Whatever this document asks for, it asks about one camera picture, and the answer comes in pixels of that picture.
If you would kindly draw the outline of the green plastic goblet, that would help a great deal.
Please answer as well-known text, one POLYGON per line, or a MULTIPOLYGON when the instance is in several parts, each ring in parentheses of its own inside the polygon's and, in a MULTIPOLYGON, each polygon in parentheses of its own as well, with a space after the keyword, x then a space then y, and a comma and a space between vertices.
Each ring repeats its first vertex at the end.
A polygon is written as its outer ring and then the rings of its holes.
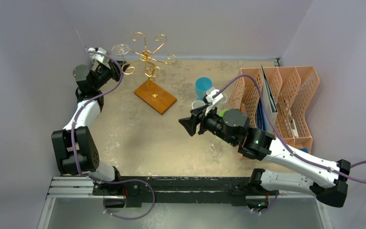
POLYGON ((224 114, 225 114, 227 111, 229 111, 229 109, 222 110, 222 111, 219 113, 219 116, 220 116, 220 117, 223 117, 223 116, 224 116, 224 114))

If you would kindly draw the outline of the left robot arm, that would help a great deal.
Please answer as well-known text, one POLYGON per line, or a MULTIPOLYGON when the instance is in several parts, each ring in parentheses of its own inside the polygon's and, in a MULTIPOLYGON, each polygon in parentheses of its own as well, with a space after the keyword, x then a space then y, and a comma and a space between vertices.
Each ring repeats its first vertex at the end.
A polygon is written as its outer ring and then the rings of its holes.
POLYGON ((94 69, 80 64, 73 69, 78 85, 75 94, 77 110, 61 130, 51 134, 56 164, 62 175, 81 175, 98 183, 111 195, 123 189, 120 173, 116 167, 102 162, 89 128, 104 106, 104 93, 100 88, 110 79, 120 82, 121 61, 99 63, 94 69))

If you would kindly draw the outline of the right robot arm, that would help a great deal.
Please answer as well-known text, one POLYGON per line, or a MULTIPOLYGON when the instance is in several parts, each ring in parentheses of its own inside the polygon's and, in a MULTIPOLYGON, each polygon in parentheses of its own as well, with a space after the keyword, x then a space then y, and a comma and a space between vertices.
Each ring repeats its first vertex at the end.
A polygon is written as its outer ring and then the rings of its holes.
POLYGON ((178 122, 190 136, 208 131, 238 148, 244 157, 283 166, 293 173, 278 174, 255 169, 248 187, 254 194, 263 191, 287 190, 304 193, 331 207, 344 206, 348 193, 346 176, 351 164, 346 160, 330 161, 303 152, 262 129, 250 126, 250 119, 238 109, 230 109, 223 116, 207 106, 190 111, 191 115, 178 122))

